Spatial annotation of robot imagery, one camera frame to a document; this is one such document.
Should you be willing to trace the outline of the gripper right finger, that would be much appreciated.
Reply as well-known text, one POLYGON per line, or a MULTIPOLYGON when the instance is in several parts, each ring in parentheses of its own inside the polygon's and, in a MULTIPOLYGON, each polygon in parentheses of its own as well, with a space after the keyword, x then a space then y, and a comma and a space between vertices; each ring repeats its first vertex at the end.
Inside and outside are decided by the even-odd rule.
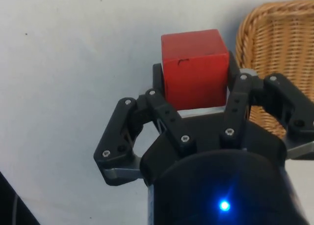
POLYGON ((285 128, 288 159, 313 159, 314 104, 302 91, 283 74, 262 79, 251 69, 240 69, 232 52, 227 78, 230 94, 220 132, 222 147, 240 147, 251 107, 258 106, 285 128))

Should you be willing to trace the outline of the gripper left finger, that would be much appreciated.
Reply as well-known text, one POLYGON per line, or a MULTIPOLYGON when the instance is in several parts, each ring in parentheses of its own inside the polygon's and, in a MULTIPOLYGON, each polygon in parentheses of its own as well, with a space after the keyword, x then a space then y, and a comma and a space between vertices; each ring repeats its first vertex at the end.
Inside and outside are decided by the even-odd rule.
POLYGON ((156 167, 135 155, 133 147, 146 123, 153 122, 169 147, 157 145, 152 161, 163 156, 174 164, 178 159, 196 153, 196 139, 189 132, 179 113, 165 100, 164 75, 160 63, 153 65, 153 87, 137 99, 122 98, 105 128, 94 152, 94 160, 106 182, 119 186, 139 178, 150 185, 168 166, 160 162, 156 167))

